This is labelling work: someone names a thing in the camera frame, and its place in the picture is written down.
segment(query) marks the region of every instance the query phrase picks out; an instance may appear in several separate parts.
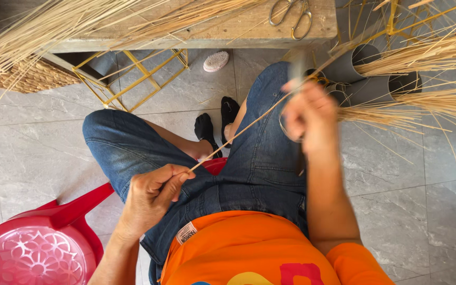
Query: blue jeans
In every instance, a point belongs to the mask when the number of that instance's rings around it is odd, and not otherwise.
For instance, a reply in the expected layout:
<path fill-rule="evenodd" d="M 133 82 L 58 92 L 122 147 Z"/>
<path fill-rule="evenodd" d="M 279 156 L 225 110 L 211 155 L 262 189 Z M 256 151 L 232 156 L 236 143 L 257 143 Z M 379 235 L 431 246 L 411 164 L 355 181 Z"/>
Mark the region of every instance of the blue jeans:
<path fill-rule="evenodd" d="M 288 65 L 274 63 L 257 77 L 237 132 L 284 95 L 280 88 L 288 81 Z M 221 211 L 261 211 L 285 217 L 307 236 L 306 175 L 296 175 L 300 147 L 285 136 L 279 125 L 283 105 L 233 140 L 219 175 L 212 176 L 202 166 L 197 168 L 196 178 L 182 186 L 179 201 L 172 203 L 163 219 L 145 233 L 141 245 L 151 257 L 151 283 L 157 284 L 177 231 L 198 217 Z M 95 111 L 85 118 L 83 132 L 94 158 L 123 202 L 132 176 L 168 163 L 187 167 L 197 164 L 131 113 Z"/>

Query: red plastic chair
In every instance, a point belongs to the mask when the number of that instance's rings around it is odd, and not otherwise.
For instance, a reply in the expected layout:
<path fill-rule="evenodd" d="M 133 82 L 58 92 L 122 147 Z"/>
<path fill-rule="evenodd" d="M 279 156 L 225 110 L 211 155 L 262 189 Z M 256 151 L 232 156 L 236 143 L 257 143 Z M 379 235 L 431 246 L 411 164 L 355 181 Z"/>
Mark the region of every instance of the red plastic chair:
<path fill-rule="evenodd" d="M 206 161 L 218 175 L 226 158 Z M 103 256 L 85 215 L 113 193 L 106 183 L 70 203 L 53 200 L 0 224 L 0 285 L 86 284 Z"/>
<path fill-rule="evenodd" d="M 223 167 L 225 166 L 227 159 L 227 157 L 214 158 L 211 160 L 207 160 L 202 165 L 203 167 L 205 167 L 207 171 L 210 172 L 210 174 L 218 175 L 219 172 L 221 172 L 221 169 L 223 169 Z"/>

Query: gray cylinder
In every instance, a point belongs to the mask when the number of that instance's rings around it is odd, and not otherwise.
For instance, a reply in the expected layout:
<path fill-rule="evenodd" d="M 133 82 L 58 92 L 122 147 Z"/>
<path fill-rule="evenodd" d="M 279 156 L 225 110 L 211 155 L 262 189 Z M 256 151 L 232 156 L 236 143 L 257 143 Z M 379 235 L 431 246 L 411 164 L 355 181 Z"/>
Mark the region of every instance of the gray cylinder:
<path fill-rule="evenodd" d="M 380 58 L 379 50 L 375 46 L 362 44 L 336 59 L 323 69 L 323 73 L 330 81 L 353 83 L 366 78 L 355 70 L 355 65 L 366 64 Z"/>
<path fill-rule="evenodd" d="M 330 94 L 341 107 L 361 104 L 394 103 L 392 95 L 397 92 L 420 93 L 421 77 L 418 72 L 405 75 L 386 75 L 369 77 L 351 85 L 337 85 Z"/>

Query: hand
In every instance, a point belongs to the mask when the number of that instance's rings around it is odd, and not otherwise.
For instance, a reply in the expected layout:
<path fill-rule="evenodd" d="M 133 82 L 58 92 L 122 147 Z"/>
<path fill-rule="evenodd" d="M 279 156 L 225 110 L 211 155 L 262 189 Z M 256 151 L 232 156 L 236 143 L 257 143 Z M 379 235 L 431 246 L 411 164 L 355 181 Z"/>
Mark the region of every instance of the hand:
<path fill-rule="evenodd" d="M 283 90 L 290 92 L 296 82 L 290 81 Z M 339 151 L 337 127 L 337 102 L 326 94 L 324 88 L 308 81 L 302 85 L 282 111 L 286 131 L 294 141 L 303 137 L 302 151 L 308 156 L 317 156 Z"/>
<path fill-rule="evenodd" d="M 165 215 L 171 201 L 178 201 L 181 186 L 187 179 L 189 168 L 167 164 L 153 172 L 137 174 L 131 178 L 130 188 L 117 232 L 124 240 L 138 240 Z"/>

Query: wooden workbench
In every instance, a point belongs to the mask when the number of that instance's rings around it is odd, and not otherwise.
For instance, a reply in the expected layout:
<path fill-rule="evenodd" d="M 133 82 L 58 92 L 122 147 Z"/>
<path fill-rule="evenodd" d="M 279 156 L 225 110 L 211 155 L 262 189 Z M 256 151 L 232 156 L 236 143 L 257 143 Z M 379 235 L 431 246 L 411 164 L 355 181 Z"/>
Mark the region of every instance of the wooden workbench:
<path fill-rule="evenodd" d="M 173 9 L 184 1 L 188 0 L 169 1 L 166 4 L 161 5 L 159 9 L 148 11 L 147 13 L 142 14 L 142 16 L 146 20 L 155 19 L 158 15 Z M 45 0 L 0 0 L 0 20 L 23 13 L 44 2 Z M 231 15 L 209 20 L 208 22 L 196 25 L 189 30 L 175 34 L 175 36 L 181 39 L 189 38 L 185 40 L 185 42 L 180 42 L 177 39 L 170 37 L 153 41 L 144 47 L 135 45 L 127 49 L 165 49 L 176 43 L 179 44 L 174 48 L 288 49 L 308 45 L 313 42 L 323 42 L 324 40 L 332 39 L 337 35 L 334 0 L 309 0 L 310 9 L 313 14 L 313 24 L 310 32 L 301 41 L 295 41 L 291 38 L 291 28 L 295 25 L 298 15 L 300 14 L 301 3 L 296 4 L 292 8 L 290 13 L 286 16 L 284 23 L 277 27 L 272 27 L 268 23 L 268 16 L 270 8 L 274 3 L 275 0 L 270 0 L 251 10 L 247 10 L 240 15 L 237 15 L 240 12 L 234 12 Z M 131 14 L 131 11 L 124 12 L 121 17 L 129 14 Z M 91 33 L 90 35 L 75 36 L 68 41 L 59 43 L 51 52 L 67 53 L 106 50 L 107 44 L 112 42 L 113 39 L 127 33 L 129 27 L 144 23 L 145 20 L 143 20 L 143 18 L 138 16 L 132 17 L 111 27 Z M 8 21 L 0 22 L 0 29 L 8 23 Z M 240 36 L 238 39 L 227 45 L 228 42 L 238 36 Z"/>

